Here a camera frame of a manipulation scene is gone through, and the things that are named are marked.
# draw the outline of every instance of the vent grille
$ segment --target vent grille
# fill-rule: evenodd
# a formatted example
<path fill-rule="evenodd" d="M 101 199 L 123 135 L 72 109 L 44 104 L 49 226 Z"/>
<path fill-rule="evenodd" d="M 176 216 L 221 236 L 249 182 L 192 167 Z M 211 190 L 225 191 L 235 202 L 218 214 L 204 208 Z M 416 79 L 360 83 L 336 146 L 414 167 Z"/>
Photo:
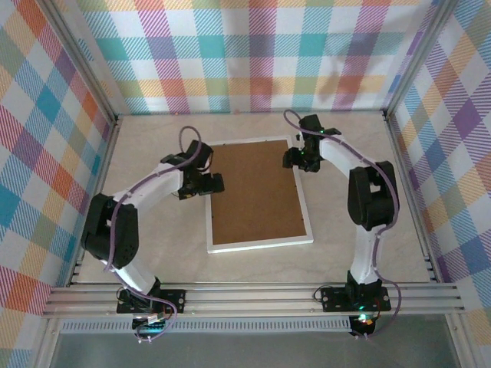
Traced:
<path fill-rule="evenodd" d="M 174 333 L 273 333 L 273 332 L 345 332 L 350 331 L 348 317 L 270 317 L 270 318 L 186 318 L 177 320 Z M 131 320 L 65 320 L 64 334 L 117 334 L 131 331 Z"/>

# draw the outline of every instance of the white arm segment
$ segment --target white arm segment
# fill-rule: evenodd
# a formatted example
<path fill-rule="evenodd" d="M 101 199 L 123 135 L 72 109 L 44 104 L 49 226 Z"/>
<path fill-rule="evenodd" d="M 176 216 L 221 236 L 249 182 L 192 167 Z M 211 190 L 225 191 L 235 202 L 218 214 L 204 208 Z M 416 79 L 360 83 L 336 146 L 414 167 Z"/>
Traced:
<path fill-rule="evenodd" d="M 336 136 L 336 138 L 344 140 L 343 136 Z M 354 169 L 355 167 L 366 167 L 365 163 L 357 159 L 353 153 L 339 143 L 323 139 L 319 145 L 322 158 L 336 166 L 348 179 L 351 169 Z M 357 226 L 354 259 L 350 271 L 353 278 L 359 284 L 370 284 L 378 279 L 372 265 L 372 254 L 377 231 L 384 226 L 385 225 L 374 227 L 369 232 L 367 232 L 363 226 Z M 381 252 L 379 251 L 377 253 L 377 258 L 380 257 L 380 254 Z"/>
<path fill-rule="evenodd" d="M 169 163 L 159 163 L 159 165 L 152 171 L 153 173 L 172 168 L 173 165 Z M 163 174 L 157 178 L 154 178 L 143 184 L 137 189 L 130 198 L 126 199 L 123 204 L 132 204 L 138 210 L 138 220 L 140 221 L 143 215 L 161 201 L 164 197 L 170 193 L 177 192 L 183 184 L 183 173 L 179 170 L 173 170 L 167 174 Z M 118 202 L 124 194 L 128 192 L 130 188 L 122 190 L 114 195 L 114 201 Z M 155 276 L 151 274 L 146 267 L 143 266 L 138 254 L 135 255 L 133 260 L 122 267 L 121 269 L 114 269 L 114 271 L 132 288 L 141 291 L 144 294 L 148 294 L 153 284 L 155 284 Z"/>

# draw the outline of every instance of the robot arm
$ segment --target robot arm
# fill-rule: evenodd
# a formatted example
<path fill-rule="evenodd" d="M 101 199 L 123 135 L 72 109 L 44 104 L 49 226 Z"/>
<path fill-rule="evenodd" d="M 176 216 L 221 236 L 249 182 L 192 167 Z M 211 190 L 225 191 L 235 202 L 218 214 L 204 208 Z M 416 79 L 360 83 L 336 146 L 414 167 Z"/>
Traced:
<path fill-rule="evenodd" d="M 348 213 L 356 225 L 357 233 L 354 260 L 344 288 L 344 293 L 349 299 L 346 308 L 352 310 L 354 306 L 372 305 L 373 299 L 383 299 L 385 292 L 373 264 L 373 255 L 378 232 L 394 218 L 396 209 L 390 190 L 375 168 L 339 143 L 346 142 L 339 130 L 324 129 L 317 115 L 306 116 L 300 119 L 299 123 L 303 130 L 336 136 L 338 142 L 304 131 L 297 136 L 298 140 L 303 142 L 303 147 L 289 149 L 283 157 L 283 166 L 298 166 L 306 172 L 316 173 L 321 168 L 321 161 L 327 160 L 347 177 Z M 387 175 L 392 186 L 396 188 L 392 164 L 385 161 L 375 165 Z"/>
<path fill-rule="evenodd" d="M 194 140 L 185 153 L 163 158 L 148 176 L 161 173 L 165 169 L 172 169 L 175 165 L 189 159 L 196 152 L 197 147 L 198 142 Z M 117 213 L 116 224 L 110 223 L 114 208 L 134 186 L 111 196 L 101 193 L 93 197 L 82 235 L 83 247 L 106 265 L 110 248 L 110 227 L 115 226 L 114 272 L 133 289 L 145 295 L 151 294 L 156 284 L 160 282 L 143 267 L 138 258 L 138 222 L 148 210 L 173 192 L 178 192 L 180 199 L 187 199 L 196 194 L 203 196 L 222 192 L 224 190 L 222 176 L 218 173 L 213 175 L 205 173 L 208 169 L 206 164 L 208 163 L 209 166 L 212 156 L 211 147 L 202 143 L 198 156 L 188 166 L 173 169 L 134 190 L 122 202 Z"/>

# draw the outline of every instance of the plaid wallpaper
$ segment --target plaid wallpaper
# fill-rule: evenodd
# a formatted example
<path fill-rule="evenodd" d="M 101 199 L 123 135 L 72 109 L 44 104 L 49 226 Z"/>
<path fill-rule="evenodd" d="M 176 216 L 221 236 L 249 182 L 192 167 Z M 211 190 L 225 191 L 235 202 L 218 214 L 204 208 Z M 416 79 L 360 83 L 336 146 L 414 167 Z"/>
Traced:
<path fill-rule="evenodd" d="M 139 114 L 381 109 L 439 0 L 76 2 L 58 0 Z"/>
<path fill-rule="evenodd" d="M 0 367 L 23 367 L 110 125 L 34 0 L 0 0 L 0 47 Z"/>
<path fill-rule="evenodd" d="M 460 0 L 396 115 L 431 246 L 491 366 L 491 0 Z"/>

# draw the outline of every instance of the purple cable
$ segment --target purple cable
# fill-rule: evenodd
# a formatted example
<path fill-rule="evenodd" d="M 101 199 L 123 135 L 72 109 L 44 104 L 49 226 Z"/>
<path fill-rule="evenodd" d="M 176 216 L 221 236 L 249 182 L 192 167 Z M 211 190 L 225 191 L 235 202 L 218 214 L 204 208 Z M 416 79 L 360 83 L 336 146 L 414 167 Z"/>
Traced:
<path fill-rule="evenodd" d="M 397 217 L 399 216 L 399 202 L 397 201 L 396 189 L 392 185 L 392 182 L 390 182 L 390 179 L 387 176 L 387 174 L 380 167 L 378 167 L 377 165 L 375 165 L 369 159 L 366 159 L 361 153 L 359 153 L 355 148 L 353 148 L 352 146 L 350 146 L 349 144 L 347 144 L 345 141 L 340 140 L 340 139 L 336 138 L 335 136 L 329 136 L 328 134 L 325 134 L 325 133 L 313 132 L 313 131 L 310 131 L 310 130 L 303 129 L 303 128 L 297 126 L 297 125 L 294 125 L 294 123 L 292 121 L 290 121 L 290 119 L 286 116 L 287 113 L 294 114 L 299 120 L 301 119 L 301 117 L 300 117 L 300 115 L 298 115 L 295 111 L 293 111 L 291 109 L 285 110 L 283 112 L 283 117 L 285 118 L 285 121 L 289 125 L 291 125 L 292 127 L 294 127 L 297 130 L 300 130 L 303 133 L 311 134 L 313 136 L 322 136 L 324 138 L 327 138 L 328 140 L 331 140 L 333 142 L 336 142 L 336 143 L 340 144 L 345 149 L 347 149 L 348 151 L 350 151 L 351 153 L 353 153 L 353 155 L 356 158 L 358 158 L 361 162 L 363 162 L 366 165 L 369 165 L 369 166 L 373 167 L 375 170 L 377 170 L 377 173 L 379 173 L 379 175 L 382 177 L 382 179 L 387 184 L 387 187 L 389 188 L 390 196 L 392 197 L 392 200 L 394 201 L 394 217 L 392 218 L 392 222 L 389 225 L 385 226 L 384 228 L 380 229 L 377 232 L 377 235 L 376 235 L 376 238 L 375 238 L 375 243 L 374 243 L 374 251 L 372 253 L 371 260 L 372 260 L 372 264 L 374 266 L 374 272 L 377 275 L 377 277 L 380 278 L 383 282 L 392 284 L 395 287 L 395 289 L 397 290 L 397 306 L 396 306 L 396 309 L 394 311 L 394 314 L 392 314 L 392 316 L 390 316 L 389 322 L 387 322 L 384 326 L 382 326 L 381 328 L 379 328 L 378 331 L 374 332 L 371 335 L 371 337 L 377 336 L 381 331 L 383 331 L 384 329 L 386 329 L 387 327 L 389 327 L 394 322 L 394 320 L 396 319 L 397 315 L 399 314 L 400 305 L 402 304 L 402 292 L 400 290 L 399 285 L 397 283 L 395 283 L 394 281 L 391 281 L 391 280 L 388 280 L 388 279 L 384 278 L 380 274 L 380 272 L 378 271 L 378 269 L 377 269 L 377 253 L 378 253 L 378 248 L 379 248 L 380 241 L 381 241 L 381 235 L 384 232 L 386 232 L 387 230 L 389 230 L 389 229 L 391 229 L 391 228 L 394 227 L 394 225 L 396 224 L 396 221 L 397 221 Z"/>
<path fill-rule="evenodd" d="M 110 218 L 110 241 L 109 241 L 109 258 L 107 259 L 107 264 L 106 267 L 104 267 L 104 272 L 108 272 L 112 267 L 113 267 L 113 260 L 114 260 L 114 252 L 116 250 L 116 219 L 117 219 L 117 213 L 120 210 L 121 205 L 123 204 L 124 201 L 126 201 L 128 198 L 131 197 L 131 193 L 133 193 L 135 190 L 139 189 L 141 186 L 145 185 L 148 183 L 150 180 L 153 180 L 154 178 L 161 176 L 163 174 L 167 174 L 173 170 L 177 170 L 181 167 L 189 165 L 199 154 L 199 151 L 201 150 L 201 135 L 199 134 L 199 131 L 197 128 L 194 126 L 183 126 L 183 128 L 179 131 L 179 146 L 182 147 L 182 140 L 183 140 L 183 132 L 186 129 L 191 129 L 196 135 L 198 136 L 198 148 L 193 155 L 184 161 L 183 163 L 179 163 L 169 169 L 165 169 L 159 172 L 155 172 L 152 175 L 147 176 L 146 178 L 141 179 L 137 184 L 135 184 L 130 190 L 128 190 L 118 201 L 116 206 L 114 207 L 113 215 Z"/>
<path fill-rule="evenodd" d="M 172 313 L 173 318 L 167 324 L 167 326 L 163 330 L 161 330 L 157 335 L 155 335 L 154 337 L 149 337 L 148 339 L 145 339 L 145 341 L 152 342 L 155 339 L 158 339 L 159 337 L 161 337 L 162 335 L 164 335 L 166 333 L 166 331 L 169 330 L 172 327 L 173 324 L 176 323 L 176 319 L 177 319 L 177 308 L 176 308 L 176 305 L 174 303 L 171 303 L 170 301 L 166 301 L 165 299 L 160 299 L 158 297 L 152 297 L 151 295 L 145 295 L 141 291 L 138 291 L 137 289 L 131 287 L 126 282 L 124 282 L 124 280 L 120 277 L 120 275 L 118 275 L 118 274 L 115 274 L 115 275 L 116 275 L 116 278 L 120 281 L 120 283 L 124 286 L 124 288 L 126 288 L 129 291 L 131 291 L 133 294 L 138 295 L 139 297 L 142 297 L 144 299 L 148 299 L 149 301 L 158 301 L 159 303 L 166 304 L 166 305 L 170 306 L 172 308 L 172 310 L 173 310 L 173 313 Z M 139 331 L 138 328 L 136 329 L 136 332 L 137 332 L 138 340 L 140 340 L 140 341 L 143 340 L 141 338 L 141 336 L 140 336 L 140 331 Z"/>

